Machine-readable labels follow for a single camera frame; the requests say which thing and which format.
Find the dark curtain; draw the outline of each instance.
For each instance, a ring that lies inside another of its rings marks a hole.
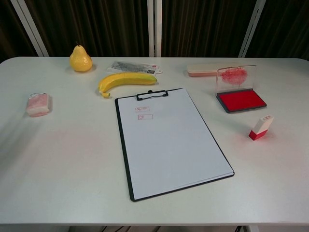
[[[37,53],[9,0],[0,0],[0,63],[13,57]]]
[[[50,56],[147,57],[146,0],[26,0]]]
[[[256,0],[163,0],[163,57],[237,57]]]
[[[309,60],[309,0],[267,0],[246,57]]]

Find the yellow banana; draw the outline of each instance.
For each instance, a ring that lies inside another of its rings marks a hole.
[[[102,79],[98,84],[98,90],[101,95],[105,98],[110,96],[110,93],[107,93],[109,89],[126,84],[134,85],[152,85],[157,82],[157,79],[146,73],[139,72],[120,72],[109,75]]]

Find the yellow pear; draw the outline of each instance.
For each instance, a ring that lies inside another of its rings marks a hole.
[[[91,69],[92,60],[81,45],[77,45],[70,56],[71,67],[78,72],[85,72]]]

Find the red ink stain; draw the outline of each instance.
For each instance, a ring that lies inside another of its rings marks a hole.
[[[247,71],[242,68],[229,69],[221,73],[222,81],[231,85],[241,85],[247,79]]]

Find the red stamp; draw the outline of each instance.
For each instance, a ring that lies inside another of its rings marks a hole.
[[[147,114],[147,115],[139,115],[138,117],[139,120],[144,120],[144,119],[153,119],[152,114]]]
[[[138,107],[135,108],[135,112],[145,112],[145,111],[149,111],[149,107],[148,106],[144,106],[144,107]]]

